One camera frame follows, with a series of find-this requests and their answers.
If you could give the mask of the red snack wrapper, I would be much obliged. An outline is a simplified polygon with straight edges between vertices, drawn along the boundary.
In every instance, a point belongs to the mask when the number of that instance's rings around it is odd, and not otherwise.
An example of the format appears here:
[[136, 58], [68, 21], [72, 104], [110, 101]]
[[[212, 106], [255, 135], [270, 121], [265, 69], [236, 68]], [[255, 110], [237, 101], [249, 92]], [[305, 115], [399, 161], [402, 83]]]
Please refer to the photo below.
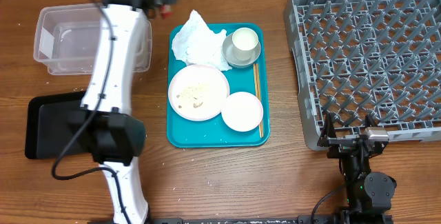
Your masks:
[[172, 7], [170, 5], [161, 5], [159, 12], [162, 19], [168, 18], [172, 14]]

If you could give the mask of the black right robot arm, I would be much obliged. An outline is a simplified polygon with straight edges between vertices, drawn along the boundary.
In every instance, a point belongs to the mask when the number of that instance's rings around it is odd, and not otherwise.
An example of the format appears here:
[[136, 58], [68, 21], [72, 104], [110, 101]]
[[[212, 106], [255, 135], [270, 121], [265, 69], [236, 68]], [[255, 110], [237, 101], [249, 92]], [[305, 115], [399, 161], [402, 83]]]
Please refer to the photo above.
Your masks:
[[[396, 180], [382, 172], [373, 172], [369, 159], [383, 153], [389, 144], [387, 131], [378, 126], [369, 115], [365, 117], [365, 132], [353, 138], [338, 138], [331, 114], [325, 112], [324, 128], [318, 145], [328, 147], [327, 157], [338, 159], [340, 173], [345, 182], [334, 191], [322, 197], [311, 211], [311, 223], [392, 223], [392, 217], [385, 212], [391, 209]], [[316, 217], [316, 211], [328, 198], [341, 190], [346, 191], [347, 206], [339, 207], [325, 217]]]

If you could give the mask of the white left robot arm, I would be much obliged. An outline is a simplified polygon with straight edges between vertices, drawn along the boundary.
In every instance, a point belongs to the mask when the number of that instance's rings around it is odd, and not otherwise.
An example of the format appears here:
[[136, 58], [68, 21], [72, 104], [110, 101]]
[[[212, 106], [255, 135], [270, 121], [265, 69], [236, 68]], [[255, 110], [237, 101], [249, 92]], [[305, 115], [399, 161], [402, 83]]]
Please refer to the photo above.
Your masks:
[[81, 100], [81, 109], [70, 115], [73, 137], [52, 166], [57, 166], [78, 143], [98, 165], [69, 175], [75, 179], [102, 171], [110, 191], [114, 216], [111, 223], [149, 223], [150, 209], [141, 187], [139, 157], [146, 129], [132, 116], [132, 82], [136, 53], [145, 41], [148, 14], [168, 14], [176, 0], [100, 0], [93, 4], [101, 15], [100, 40], [94, 71]]

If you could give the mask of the white napkin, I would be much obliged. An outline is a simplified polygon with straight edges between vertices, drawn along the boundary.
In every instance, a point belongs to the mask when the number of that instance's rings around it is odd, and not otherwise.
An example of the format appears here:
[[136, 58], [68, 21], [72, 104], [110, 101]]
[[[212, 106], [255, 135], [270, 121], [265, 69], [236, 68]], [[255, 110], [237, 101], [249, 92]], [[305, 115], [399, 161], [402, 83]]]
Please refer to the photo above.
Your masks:
[[172, 51], [177, 60], [186, 65], [210, 65], [220, 71], [231, 70], [222, 55], [223, 42], [227, 31], [219, 33], [210, 30], [202, 16], [192, 10], [189, 19], [172, 39]]

